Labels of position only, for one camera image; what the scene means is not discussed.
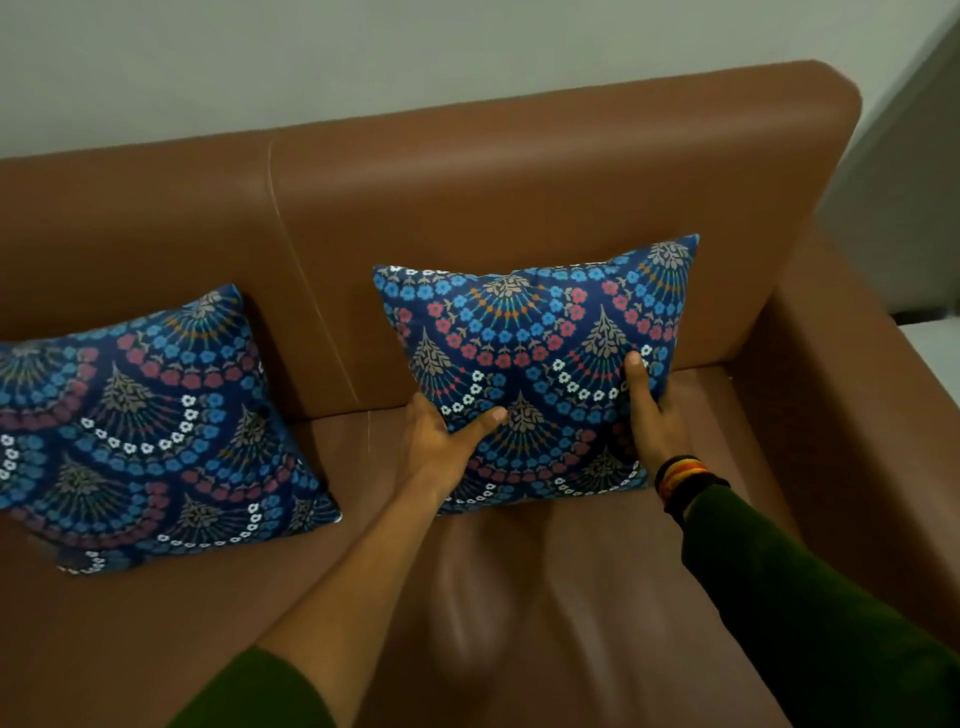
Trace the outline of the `person's left forearm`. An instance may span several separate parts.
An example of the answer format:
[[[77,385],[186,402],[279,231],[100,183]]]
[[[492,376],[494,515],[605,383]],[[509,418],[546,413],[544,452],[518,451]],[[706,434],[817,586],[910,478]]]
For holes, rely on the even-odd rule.
[[[338,728],[352,728],[412,566],[450,491],[406,475],[383,512],[330,573],[258,639],[317,690]]]

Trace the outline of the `person's right hand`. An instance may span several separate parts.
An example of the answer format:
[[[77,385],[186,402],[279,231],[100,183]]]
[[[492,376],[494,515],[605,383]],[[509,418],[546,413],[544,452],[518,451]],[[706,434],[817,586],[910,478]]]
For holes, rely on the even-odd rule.
[[[671,391],[672,381],[655,401],[655,419],[633,420],[630,428],[638,460],[651,481],[659,468],[679,455],[693,455],[690,434]]]

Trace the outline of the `multicoloured thread wristband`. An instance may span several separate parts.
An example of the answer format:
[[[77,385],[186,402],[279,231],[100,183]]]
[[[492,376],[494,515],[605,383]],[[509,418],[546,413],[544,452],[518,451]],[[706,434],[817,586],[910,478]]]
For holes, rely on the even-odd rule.
[[[665,461],[654,477],[654,491],[664,513],[680,527],[686,527],[686,513],[693,502],[714,486],[730,488],[726,479],[692,455],[678,455]]]

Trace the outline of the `person's right forearm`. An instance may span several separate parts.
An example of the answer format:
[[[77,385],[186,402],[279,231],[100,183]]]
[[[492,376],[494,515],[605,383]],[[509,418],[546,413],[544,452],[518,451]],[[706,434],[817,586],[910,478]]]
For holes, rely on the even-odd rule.
[[[793,728],[960,728],[960,656],[713,484],[681,561]]]

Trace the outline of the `blue floral patterned cushion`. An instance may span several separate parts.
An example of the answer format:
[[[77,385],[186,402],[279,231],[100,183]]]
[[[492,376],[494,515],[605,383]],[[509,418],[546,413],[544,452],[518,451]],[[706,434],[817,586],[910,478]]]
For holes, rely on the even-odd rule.
[[[92,576],[342,520],[278,408],[236,286],[0,343],[0,512]]]
[[[623,363],[666,388],[698,234],[606,261],[475,275],[401,265],[373,285],[408,367],[451,432],[504,407],[438,514],[648,487]]]

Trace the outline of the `person's left hand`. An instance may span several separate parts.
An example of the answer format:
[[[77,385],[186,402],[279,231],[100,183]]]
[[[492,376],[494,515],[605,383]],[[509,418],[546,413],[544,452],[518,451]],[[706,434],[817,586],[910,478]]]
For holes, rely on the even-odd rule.
[[[474,450],[459,450],[439,410],[422,393],[406,405],[397,488],[437,511],[461,482]]]

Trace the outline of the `brown leather sofa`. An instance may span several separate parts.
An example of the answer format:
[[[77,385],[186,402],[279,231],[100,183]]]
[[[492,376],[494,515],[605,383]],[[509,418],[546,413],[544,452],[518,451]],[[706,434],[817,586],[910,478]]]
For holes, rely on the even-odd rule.
[[[0,728],[163,728],[390,499],[414,380],[376,264],[474,274],[700,235],[696,455],[960,652],[960,409],[813,211],[858,121],[818,61],[0,160],[0,341],[239,285],[343,518],[72,576],[0,515]],[[357,728],[772,728],[654,492],[441,516]]]

